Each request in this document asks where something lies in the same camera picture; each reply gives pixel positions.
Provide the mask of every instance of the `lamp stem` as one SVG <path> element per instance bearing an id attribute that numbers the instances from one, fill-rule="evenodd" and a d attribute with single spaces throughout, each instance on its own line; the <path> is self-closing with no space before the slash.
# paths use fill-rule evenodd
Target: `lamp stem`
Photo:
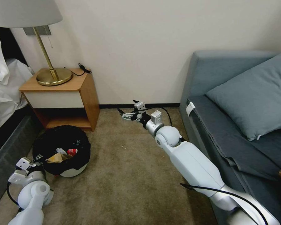
<path id="1" fill-rule="evenodd" d="M 39 34 L 38 31 L 37 31 L 37 28 L 36 28 L 36 27 L 33 27 L 33 31 L 34 31 L 34 33 L 35 33 L 35 35 L 36 35 L 36 37 L 37 37 L 37 40 L 38 40 L 38 43 L 39 43 L 40 46 L 41 46 L 41 49 L 42 49 L 42 51 L 43 51 L 43 53 L 44 53 L 44 55 L 45 55 L 45 58 L 46 58 L 46 60 L 47 60 L 47 63 L 48 63 L 48 65 L 49 65 L 49 68 L 50 68 L 51 75 L 52 75 L 52 77 L 53 77 L 53 79 L 54 79 L 55 81 L 58 81 L 59 78 L 58 78 L 57 72 L 56 72 L 56 70 L 55 70 L 55 69 L 53 68 L 53 66 L 52 66 L 52 63 L 51 63 L 51 61 L 50 61 L 50 59 L 49 59 L 49 56 L 48 56 L 48 54 L 47 54 L 47 51 L 46 51 L 45 46 L 44 46 L 44 44 L 43 44 L 43 41 L 42 41 L 42 39 L 41 39 L 41 37 L 40 37 L 40 34 Z"/>

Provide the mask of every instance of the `brass lamp base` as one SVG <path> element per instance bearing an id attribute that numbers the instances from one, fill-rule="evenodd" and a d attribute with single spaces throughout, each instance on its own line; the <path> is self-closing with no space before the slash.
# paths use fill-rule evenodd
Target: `brass lamp base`
<path id="1" fill-rule="evenodd" d="M 40 85 L 55 86 L 63 84 L 72 79 L 72 71 L 66 68 L 55 68 L 57 79 L 54 79 L 50 69 L 45 69 L 37 75 L 37 81 Z"/>

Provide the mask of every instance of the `wall outlet plate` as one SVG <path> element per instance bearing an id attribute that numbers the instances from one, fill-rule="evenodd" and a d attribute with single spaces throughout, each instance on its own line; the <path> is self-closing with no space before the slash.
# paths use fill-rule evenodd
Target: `wall outlet plate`
<path id="1" fill-rule="evenodd" d="M 25 34 L 28 36 L 35 35 L 32 27 L 29 27 L 29 28 L 25 27 L 25 28 L 23 28 L 23 30 L 25 31 Z M 51 31 L 47 25 L 37 27 L 37 31 L 40 35 L 51 35 Z"/>

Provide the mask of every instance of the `black baseboard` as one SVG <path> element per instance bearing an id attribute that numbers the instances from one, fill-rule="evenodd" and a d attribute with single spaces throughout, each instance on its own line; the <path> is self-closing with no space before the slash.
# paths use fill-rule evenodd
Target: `black baseboard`
<path id="1" fill-rule="evenodd" d="M 151 107 L 179 107 L 180 103 L 156 103 L 156 104 L 146 104 L 147 108 L 151 108 Z M 108 105 L 99 105 L 100 108 L 134 108 L 134 104 L 108 104 Z"/>

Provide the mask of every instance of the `white wall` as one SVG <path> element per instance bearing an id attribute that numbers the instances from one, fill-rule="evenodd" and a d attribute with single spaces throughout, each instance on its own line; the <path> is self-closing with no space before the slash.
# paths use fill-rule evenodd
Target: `white wall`
<path id="1" fill-rule="evenodd" d="M 195 50 L 281 50 L 281 0 L 56 2 L 64 20 L 44 45 L 55 67 L 91 67 L 100 104 L 179 102 Z M 47 67 L 36 38 L 12 31 L 28 64 Z"/>

